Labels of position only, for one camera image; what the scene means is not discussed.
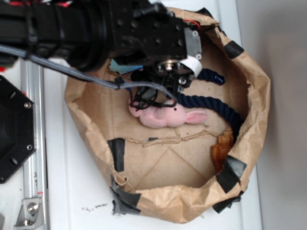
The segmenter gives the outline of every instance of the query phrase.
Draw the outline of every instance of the brown paper bag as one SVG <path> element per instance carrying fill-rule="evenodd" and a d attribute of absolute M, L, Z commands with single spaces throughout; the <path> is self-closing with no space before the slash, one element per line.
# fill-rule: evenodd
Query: brown paper bag
<path fill-rule="evenodd" d="M 69 79 L 65 99 L 75 124 L 114 195 L 115 211 L 172 222 L 193 220 L 209 207 L 221 211 L 247 188 L 262 149 L 270 103 L 270 81 L 258 64 L 217 27 L 213 18 L 171 9 L 201 23 L 204 68 L 226 83 L 193 81 L 185 95 L 211 96 L 245 121 L 237 141 L 215 174 L 210 147 L 229 126 L 207 110 L 209 127 L 184 124 L 151 129 L 128 111 L 129 92 Z M 108 62 L 96 77 L 114 80 Z"/>

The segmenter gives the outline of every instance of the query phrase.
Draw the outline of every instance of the gray cable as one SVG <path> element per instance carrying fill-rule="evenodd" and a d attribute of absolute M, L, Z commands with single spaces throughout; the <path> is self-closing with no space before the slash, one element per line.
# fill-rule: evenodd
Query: gray cable
<path fill-rule="evenodd" d="M 4 45 L 0 45 L 0 52 L 1 53 L 5 53 L 5 54 L 9 54 L 9 55 L 13 55 L 13 56 L 18 56 L 21 58 L 26 58 L 27 57 L 27 51 L 24 51 L 22 49 L 18 49 L 15 47 L 11 47 L 11 46 L 4 46 Z M 164 86 L 158 84 L 158 83 L 154 83 L 154 82 L 147 82 L 147 81 L 134 81 L 134 82 L 124 82 L 121 83 L 119 85 L 117 85 L 115 82 L 109 82 L 106 80 L 102 80 L 87 74 L 84 74 L 78 70 L 72 69 L 72 68 L 68 68 L 66 66 L 54 63 L 52 61 L 49 61 L 45 58 L 36 56 L 36 55 L 29 55 L 28 59 L 38 65 L 41 65 L 43 67 L 46 67 L 48 69 L 52 69 L 55 70 L 57 72 L 78 78 L 80 80 L 86 80 L 86 81 L 90 81 L 99 85 L 102 85 L 104 87 L 107 88 L 111 88 L 111 89 L 127 89 L 127 88 L 134 88 L 134 87 L 149 87 L 149 88 L 153 88 L 155 90 L 159 90 L 162 91 L 163 93 L 165 93 L 165 95 L 167 95 L 169 98 L 174 99 L 174 104 L 173 107 L 176 106 L 177 104 L 177 98 L 170 93 L 167 88 L 165 88 Z"/>

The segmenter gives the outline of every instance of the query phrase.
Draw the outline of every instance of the black metal bracket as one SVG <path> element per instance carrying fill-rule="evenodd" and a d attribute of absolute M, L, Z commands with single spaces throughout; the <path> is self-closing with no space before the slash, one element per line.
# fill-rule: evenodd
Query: black metal bracket
<path fill-rule="evenodd" d="M 34 103 L 0 75 L 0 184 L 35 151 Z"/>

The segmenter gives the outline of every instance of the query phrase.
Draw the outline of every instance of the plush toy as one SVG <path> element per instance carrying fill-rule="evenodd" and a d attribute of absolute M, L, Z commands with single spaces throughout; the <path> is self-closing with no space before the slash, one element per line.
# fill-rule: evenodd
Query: plush toy
<path fill-rule="evenodd" d="M 173 104 L 173 100 L 167 100 L 165 104 Z M 207 120 L 208 116 L 204 110 L 193 110 L 186 112 L 184 107 L 177 104 L 175 107 L 157 108 L 149 106 L 146 109 L 137 110 L 129 106 L 134 117 L 139 117 L 140 122 L 150 128 L 179 127 L 184 123 L 198 124 Z"/>

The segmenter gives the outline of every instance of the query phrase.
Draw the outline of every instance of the blue rope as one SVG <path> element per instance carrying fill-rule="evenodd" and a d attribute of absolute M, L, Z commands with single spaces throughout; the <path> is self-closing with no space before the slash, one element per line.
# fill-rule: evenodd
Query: blue rope
<path fill-rule="evenodd" d="M 216 72 L 209 69 L 203 69 L 200 75 L 198 76 L 199 80 L 213 81 L 216 76 Z M 227 122 L 230 123 L 234 138 L 236 141 L 237 136 L 239 135 L 239 130 L 243 124 L 240 114 L 238 114 L 233 108 L 229 107 L 226 103 L 222 102 L 220 99 L 213 97 L 204 97 L 204 96 L 186 96 L 183 93 L 177 95 L 178 103 L 183 107 L 187 108 L 208 108 L 217 112 L 221 117 L 223 117 Z"/>
<path fill-rule="evenodd" d="M 212 81 L 218 85 L 223 85 L 225 83 L 225 78 L 219 75 L 217 72 L 214 72 L 211 69 L 202 69 L 197 79 L 205 80 L 205 81 Z"/>

